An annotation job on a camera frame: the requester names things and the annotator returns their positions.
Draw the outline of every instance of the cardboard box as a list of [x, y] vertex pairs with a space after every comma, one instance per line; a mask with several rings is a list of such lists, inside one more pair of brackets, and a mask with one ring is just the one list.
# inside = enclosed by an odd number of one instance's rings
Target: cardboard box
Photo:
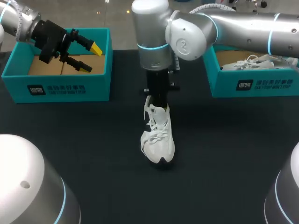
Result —
[[2, 73], [3, 82], [16, 103], [108, 101], [110, 96], [113, 50], [108, 28], [76, 28], [79, 34], [94, 40], [103, 51], [95, 56], [72, 42], [68, 53], [79, 56], [93, 67], [92, 73], [78, 73], [73, 67], [52, 59], [50, 64], [37, 60], [41, 50], [27, 43], [16, 43]]
[[299, 96], [299, 74], [293, 69], [226, 70], [224, 64], [247, 59], [253, 52], [214, 45], [203, 60], [215, 98]]
[[92, 71], [90, 73], [77, 71], [74, 67], [70, 66], [67, 63], [63, 64], [61, 75], [88, 75], [88, 74], [102, 74], [104, 72], [105, 67], [105, 55], [101, 55], [100, 57], [97, 55], [76, 55], [71, 56], [77, 61], [83, 61], [88, 66], [92, 67]]
[[33, 61], [31, 63], [28, 75], [45, 75], [45, 76], [52, 76], [52, 75], [61, 75], [61, 70], [63, 63], [59, 61], [59, 58], [53, 58], [49, 64], [42, 62], [38, 59], [39, 56], [34, 56]]

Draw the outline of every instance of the box label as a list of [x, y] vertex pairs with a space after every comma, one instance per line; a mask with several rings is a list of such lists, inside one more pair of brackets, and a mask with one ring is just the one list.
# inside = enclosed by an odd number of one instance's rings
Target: box label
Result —
[[84, 85], [48, 85], [50, 95], [86, 94]]
[[257, 80], [255, 90], [289, 89], [293, 79]]
[[27, 88], [32, 96], [46, 95], [42, 85], [27, 85]]
[[239, 80], [236, 90], [237, 91], [246, 91], [250, 90], [253, 84], [253, 79], [248, 80]]

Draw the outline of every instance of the logo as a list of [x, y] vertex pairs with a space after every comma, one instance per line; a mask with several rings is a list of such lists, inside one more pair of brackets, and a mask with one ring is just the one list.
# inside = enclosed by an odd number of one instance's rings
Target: logo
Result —
[[182, 55], [190, 54], [189, 43], [185, 39], [178, 39], [177, 49]]
[[27, 85], [27, 88], [32, 96], [46, 95], [42, 85]]
[[236, 91], [250, 90], [253, 84], [253, 79], [239, 80]]

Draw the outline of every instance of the white sneaker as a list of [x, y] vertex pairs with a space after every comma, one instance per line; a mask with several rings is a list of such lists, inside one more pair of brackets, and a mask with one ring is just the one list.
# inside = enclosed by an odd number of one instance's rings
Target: white sneaker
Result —
[[261, 70], [274, 68], [274, 63], [270, 60], [263, 60], [261, 63], [257, 63], [257, 60], [258, 57], [256, 55], [250, 55], [244, 61], [223, 65], [222, 70]]
[[151, 96], [147, 96], [144, 106], [144, 120], [148, 131], [141, 136], [141, 151], [153, 163], [164, 164], [174, 156], [174, 142], [171, 132], [170, 109], [165, 111], [150, 103]]

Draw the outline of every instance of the black tabletop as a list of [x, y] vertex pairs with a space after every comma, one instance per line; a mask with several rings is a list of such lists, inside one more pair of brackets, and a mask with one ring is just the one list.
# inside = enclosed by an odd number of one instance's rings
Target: black tabletop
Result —
[[299, 141], [299, 99], [214, 99], [201, 59], [180, 66], [171, 170], [140, 151], [146, 83], [136, 50], [114, 51], [110, 102], [16, 105], [0, 81], [0, 133], [41, 150], [83, 224], [264, 224], [264, 199]]

